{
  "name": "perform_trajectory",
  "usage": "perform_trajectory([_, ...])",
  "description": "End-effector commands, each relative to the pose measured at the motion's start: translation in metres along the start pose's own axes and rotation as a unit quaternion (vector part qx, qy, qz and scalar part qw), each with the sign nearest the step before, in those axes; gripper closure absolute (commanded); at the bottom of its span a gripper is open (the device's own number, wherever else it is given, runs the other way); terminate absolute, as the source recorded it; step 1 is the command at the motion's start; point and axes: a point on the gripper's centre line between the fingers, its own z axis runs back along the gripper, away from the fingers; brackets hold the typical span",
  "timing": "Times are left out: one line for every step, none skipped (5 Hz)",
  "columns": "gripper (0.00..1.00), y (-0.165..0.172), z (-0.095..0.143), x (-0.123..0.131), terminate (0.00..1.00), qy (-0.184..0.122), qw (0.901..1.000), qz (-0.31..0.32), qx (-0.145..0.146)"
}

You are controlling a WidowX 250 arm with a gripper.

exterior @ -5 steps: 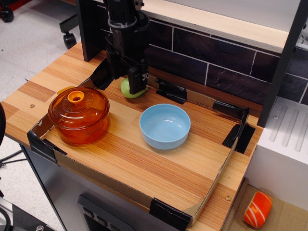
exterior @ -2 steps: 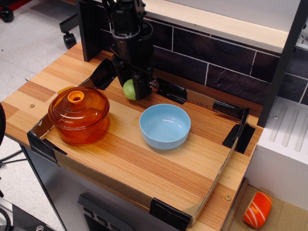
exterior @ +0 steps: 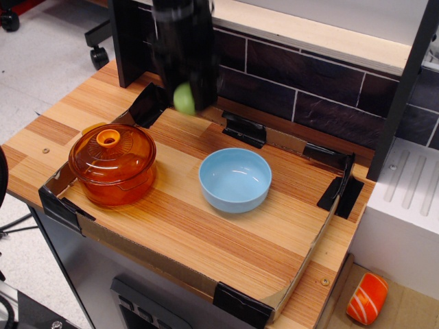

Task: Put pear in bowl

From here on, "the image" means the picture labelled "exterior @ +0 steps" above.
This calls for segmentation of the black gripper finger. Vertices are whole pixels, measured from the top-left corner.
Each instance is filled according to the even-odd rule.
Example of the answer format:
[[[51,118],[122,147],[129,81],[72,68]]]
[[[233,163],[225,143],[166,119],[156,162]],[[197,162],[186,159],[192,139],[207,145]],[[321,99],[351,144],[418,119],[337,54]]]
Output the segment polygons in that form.
[[[194,100],[195,110],[205,110],[217,101],[218,70],[208,66],[192,70],[189,74],[189,85]]]
[[[178,70],[162,70],[159,73],[165,87],[169,103],[174,104],[174,93],[179,85],[186,83],[187,78]]]

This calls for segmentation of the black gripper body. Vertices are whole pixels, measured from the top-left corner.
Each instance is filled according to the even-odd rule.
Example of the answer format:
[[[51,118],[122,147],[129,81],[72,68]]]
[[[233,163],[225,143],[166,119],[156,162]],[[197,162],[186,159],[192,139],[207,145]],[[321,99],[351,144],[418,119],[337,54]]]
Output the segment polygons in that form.
[[[161,78],[217,78],[219,58],[210,10],[154,10],[153,18],[152,53]]]

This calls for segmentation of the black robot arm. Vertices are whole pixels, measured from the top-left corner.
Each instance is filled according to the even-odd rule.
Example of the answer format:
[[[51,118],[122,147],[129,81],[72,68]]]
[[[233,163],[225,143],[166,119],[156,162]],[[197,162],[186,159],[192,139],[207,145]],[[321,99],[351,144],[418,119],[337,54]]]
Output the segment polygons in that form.
[[[152,56],[174,108],[202,112],[217,101],[220,59],[211,1],[154,1]]]

